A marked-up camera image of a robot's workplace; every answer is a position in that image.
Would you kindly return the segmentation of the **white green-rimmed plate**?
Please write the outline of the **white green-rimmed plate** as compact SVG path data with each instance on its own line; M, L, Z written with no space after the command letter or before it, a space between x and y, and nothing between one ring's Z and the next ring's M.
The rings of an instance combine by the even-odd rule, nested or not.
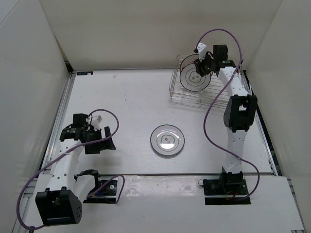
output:
M201 77L197 72L194 64L189 64L181 71L180 83L191 92L200 92L208 87L211 81L211 75Z
M160 125L155 128L150 136L152 149L162 157L173 157L179 154L185 144L182 131L170 124Z

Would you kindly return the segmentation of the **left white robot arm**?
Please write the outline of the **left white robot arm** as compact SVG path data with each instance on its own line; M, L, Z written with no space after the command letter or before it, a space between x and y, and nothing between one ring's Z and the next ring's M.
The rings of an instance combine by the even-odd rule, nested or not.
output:
M116 150L110 128L100 128L101 116L74 114L72 123L60 134L60 146L65 150L55 161L52 178L35 203L44 226L78 224L82 204L89 194L101 191L102 182L97 170L76 172L80 154L99 154Z

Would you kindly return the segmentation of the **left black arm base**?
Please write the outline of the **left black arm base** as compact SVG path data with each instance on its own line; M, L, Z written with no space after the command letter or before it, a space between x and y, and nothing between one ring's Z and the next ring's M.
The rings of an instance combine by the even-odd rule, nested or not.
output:
M105 204L117 204L120 200L121 194L125 186L125 177L123 175L116 175L108 180L101 180L101 175L97 170L89 169L80 172L74 176L78 181L80 177L91 178L90 191L84 199L84 203L105 203ZM118 178L122 178L122 185L117 196Z

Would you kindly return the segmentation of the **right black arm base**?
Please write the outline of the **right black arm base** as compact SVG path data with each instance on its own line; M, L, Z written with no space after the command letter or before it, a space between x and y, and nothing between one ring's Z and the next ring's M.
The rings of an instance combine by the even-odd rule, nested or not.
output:
M198 181L204 190L205 205L250 205L248 188L242 172L227 173L224 169L217 179L202 178Z

